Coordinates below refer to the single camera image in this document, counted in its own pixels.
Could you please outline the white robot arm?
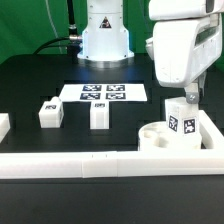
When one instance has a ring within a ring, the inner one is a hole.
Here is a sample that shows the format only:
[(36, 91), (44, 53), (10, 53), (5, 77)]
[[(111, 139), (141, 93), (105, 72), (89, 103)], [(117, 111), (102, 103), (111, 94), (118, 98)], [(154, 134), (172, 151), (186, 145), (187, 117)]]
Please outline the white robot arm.
[[(155, 25), (146, 51), (159, 84), (183, 88), (186, 101), (198, 103), (206, 70), (222, 53), (224, 0), (150, 0), (148, 10)], [(80, 61), (110, 67), (134, 57), (123, 0), (87, 0), (87, 12)]]

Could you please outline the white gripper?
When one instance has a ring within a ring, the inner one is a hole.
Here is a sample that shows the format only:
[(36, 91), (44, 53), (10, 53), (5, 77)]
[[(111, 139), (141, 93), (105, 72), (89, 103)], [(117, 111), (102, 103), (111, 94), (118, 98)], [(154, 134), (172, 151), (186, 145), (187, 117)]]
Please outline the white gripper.
[(189, 104), (199, 103), (198, 84), (192, 82), (221, 56), (223, 12), (224, 0), (149, 2), (155, 25), (146, 49), (156, 77), (161, 86), (185, 87)]

